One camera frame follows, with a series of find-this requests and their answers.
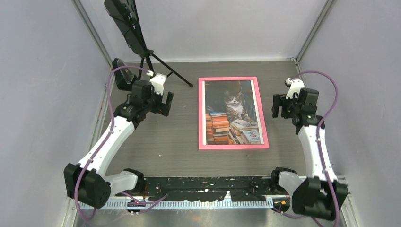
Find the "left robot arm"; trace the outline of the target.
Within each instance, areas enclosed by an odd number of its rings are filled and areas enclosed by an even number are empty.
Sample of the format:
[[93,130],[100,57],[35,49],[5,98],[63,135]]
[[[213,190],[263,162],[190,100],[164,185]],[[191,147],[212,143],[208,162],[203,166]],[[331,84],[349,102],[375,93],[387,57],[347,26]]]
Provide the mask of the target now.
[[117,151],[147,113],[169,115],[174,95],[168,92],[166,103],[162,102],[165,81],[164,76],[157,75],[149,81],[133,83],[127,101],[117,106],[98,142],[77,164],[67,164],[64,168],[68,197],[100,209],[110,196],[125,191],[139,196],[144,192],[143,173],[126,168],[119,174],[107,176],[106,171]]

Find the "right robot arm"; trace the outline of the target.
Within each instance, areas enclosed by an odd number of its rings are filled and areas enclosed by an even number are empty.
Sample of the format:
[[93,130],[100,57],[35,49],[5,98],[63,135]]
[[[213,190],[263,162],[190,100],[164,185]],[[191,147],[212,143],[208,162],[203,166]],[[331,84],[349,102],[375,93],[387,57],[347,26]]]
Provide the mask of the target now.
[[306,177],[291,169],[277,167],[271,173],[270,189],[276,194],[286,191],[294,213],[334,221],[339,215],[348,187],[338,181],[325,145],[323,117],[316,114],[319,92],[301,88],[287,96],[274,94],[272,116],[291,119],[301,141]]

